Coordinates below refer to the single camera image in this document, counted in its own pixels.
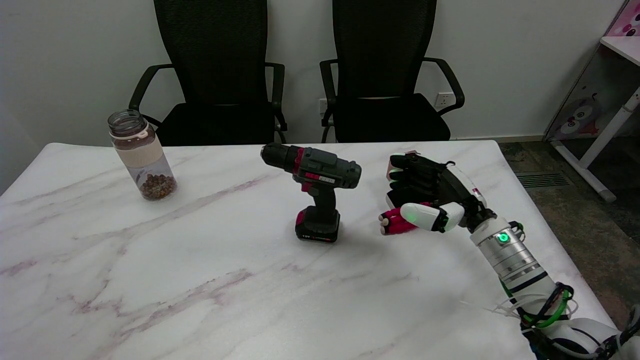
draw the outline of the chair armrest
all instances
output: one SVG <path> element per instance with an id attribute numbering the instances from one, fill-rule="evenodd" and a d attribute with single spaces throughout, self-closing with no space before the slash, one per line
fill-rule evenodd
<path id="1" fill-rule="evenodd" d="M 333 73 L 331 72 L 331 64 L 338 63 L 337 59 L 325 60 L 320 62 L 320 73 L 322 74 L 322 83 L 324 85 L 324 95 L 326 96 L 327 109 L 322 119 L 322 126 L 329 126 L 329 118 L 333 113 L 333 108 L 337 102 L 335 97 L 335 86 L 333 85 Z"/>
<path id="2" fill-rule="evenodd" d="M 287 131 L 287 122 L 282 116 L 282 93 L 284 91 L 284 65 L 278 63 L 264 63 L 265 67 L 273 67 L 273 89 L 271 91 L 271 106 L 276 113 L 280 130 Z"/>
<path id="3" fill-rule="evenodd" d="M 444 76 L 447 78 L 449 86 L 451 86 L 451 90 L 453 90 L 453 94 L 456 97 L 456 103 L 438 111 L 438 115 L 442 116 L 451 110 L 461 108 L 465 104 L 465 94 L 462 92 L 462 87 L 460 87 L 460 83 L 458 82 L 456 75 L 453 73 L 453 70 L 451 70 L 449 64 L 443 59 L 437 58 L 424 58 L 423 61 L 438 64 L 438 67 L 440 67 L 440 70 L 444 73 Z"/>
<path id="4" fill-rule="evenodd" d="M 142 78 L 140 78 L 140 81 L 133 92 L 131 101 L 129 101 L 129 109 L 140 110 L 142 97 L 145 96 L 145 92 L 147 91 L 149 84 L 151 84 L 151 80 L 154 78 L 156 72 L 160 69 L 168 69 L 171 67 L 173 67 L 173 64 L 150 66 L 145 73 L 142 74 Z"/>

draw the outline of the white desk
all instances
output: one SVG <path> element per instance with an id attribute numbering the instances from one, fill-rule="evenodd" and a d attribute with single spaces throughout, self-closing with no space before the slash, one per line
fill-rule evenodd
<path id="1" fill-rule="evenodd" d="M 335 245 L 295 237 L 312 204 L 259 146 L 165 149 L 147 202 L 110 148 L 48 145 L 0 197 L 0 358 L 534 359 L 466 230 L 380 234 L 390 154 L 454 160 L 491 208 L 613 326 L 495 142 L 322 144 L 363 168 L 337 190 Z"/>
<path id="2" fill-rule="evenodd" d="M 603 37 L 600 39 L 600 43 L 640 66 L 640 37 Z M 611 122 L 602 130 L 602 133 L 579 160 L 560 141 L 551 142 L 560 155 L 607 202 L 615 201 L 616 196 L 588 170 L 588 167 L 633 114 L 639 103 L 640 88 L 633 93 L 627 103 L 613 116 Z"/>

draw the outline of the green led light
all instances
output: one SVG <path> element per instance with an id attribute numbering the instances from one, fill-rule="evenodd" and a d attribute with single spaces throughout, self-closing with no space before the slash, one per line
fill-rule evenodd
<path id="1" fill-rule="evenodd" d="M 404 219 L 405 219 L 407 222 L 409 222 L 409 223 L 413 224 L 413 223 L 415 223 L 415 221 L 416 221 L 416 220 L 418 220 L 418 217 L 417 217 L 417 216 L 415 216 L 415 214 L 413 214 L 413 213 L 409 213 L 409 214 L 407 214 L 407 215 L 404 217 Z"/>

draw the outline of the baseboard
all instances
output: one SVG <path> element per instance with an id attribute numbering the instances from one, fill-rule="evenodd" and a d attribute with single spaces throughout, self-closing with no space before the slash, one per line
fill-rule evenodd
<path id="1" fill-rule="evenodd" d="M 495 140 L 496 142 L 539 142 L 544 138 L 543 135 L 531 135 L 531 136 L 500 136 L 500 137 L 459 137 L 451 140 Z"/>

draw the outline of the chair seat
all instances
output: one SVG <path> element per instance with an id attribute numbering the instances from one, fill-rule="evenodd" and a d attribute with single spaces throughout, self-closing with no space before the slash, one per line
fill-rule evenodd
<path id="1" fill-rule="evenodd" d="M 449 127 L 422 94 L 391 99 L 345 99 L 333 113 L 338 142 L 446 141 Z"/>
<path id="2" fill-rule="evenodd" d="M 270 102 L 243 105 L 176 105 L 156 133 L 163 146 L 245 145 L 273 141 Z"/>

